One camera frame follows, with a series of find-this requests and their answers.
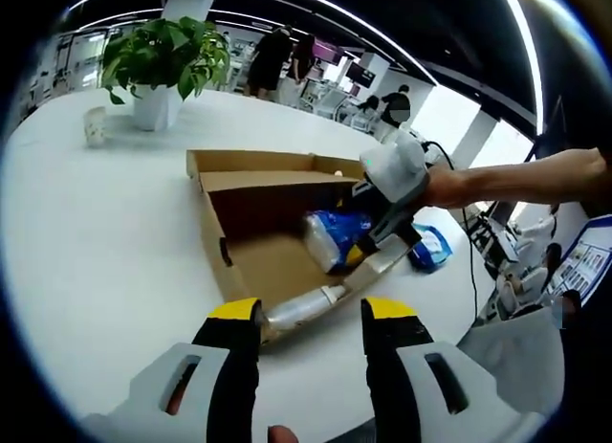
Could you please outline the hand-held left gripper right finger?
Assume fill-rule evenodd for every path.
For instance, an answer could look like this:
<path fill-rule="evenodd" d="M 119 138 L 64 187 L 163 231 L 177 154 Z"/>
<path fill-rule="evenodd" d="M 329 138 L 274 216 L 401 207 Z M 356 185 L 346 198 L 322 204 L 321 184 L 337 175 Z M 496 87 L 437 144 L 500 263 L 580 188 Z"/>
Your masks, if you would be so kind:
<path fill-rule="evenodd" d="M 529 442 L 543 424 L 454 344 L 433 341 L 413 308 L 367 297 L 361 322 L 377 441 Z"/>

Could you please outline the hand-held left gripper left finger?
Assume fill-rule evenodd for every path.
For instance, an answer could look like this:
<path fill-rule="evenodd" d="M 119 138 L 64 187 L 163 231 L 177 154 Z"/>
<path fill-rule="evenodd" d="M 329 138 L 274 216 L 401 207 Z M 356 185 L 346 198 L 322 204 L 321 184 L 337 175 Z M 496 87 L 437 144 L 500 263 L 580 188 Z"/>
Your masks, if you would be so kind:
<path fill-rule="evenodd" d="M 95 442 L 250 442 L 261 323 L 257 298 L 217 307 L 192 343 L 171 346 L 83 430 Z"/>

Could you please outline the person's right hand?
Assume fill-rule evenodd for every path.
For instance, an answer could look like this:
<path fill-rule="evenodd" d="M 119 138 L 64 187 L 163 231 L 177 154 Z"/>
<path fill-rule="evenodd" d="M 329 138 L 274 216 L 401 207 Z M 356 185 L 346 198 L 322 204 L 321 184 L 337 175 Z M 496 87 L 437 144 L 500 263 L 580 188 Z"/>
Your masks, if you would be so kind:
<path fill-rule="evenodd" d="M 442 209 L 460 209 L 478 201 L 480 171 L 478 169 L 453 170 L 434 166 L 429 182 L 421 196 L 424 206 Z"/>

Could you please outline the person's left hand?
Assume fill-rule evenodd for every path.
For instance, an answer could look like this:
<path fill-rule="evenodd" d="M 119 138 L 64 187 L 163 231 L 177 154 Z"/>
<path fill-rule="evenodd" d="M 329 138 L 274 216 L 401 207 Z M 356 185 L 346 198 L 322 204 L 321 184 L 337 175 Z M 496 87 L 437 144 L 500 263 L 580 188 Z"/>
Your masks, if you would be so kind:
<path fill-rule="evenodd" d="M 267 429 L 268 443 L 297 443 L 296 435 L 282 425 L 269 426 Z"/>

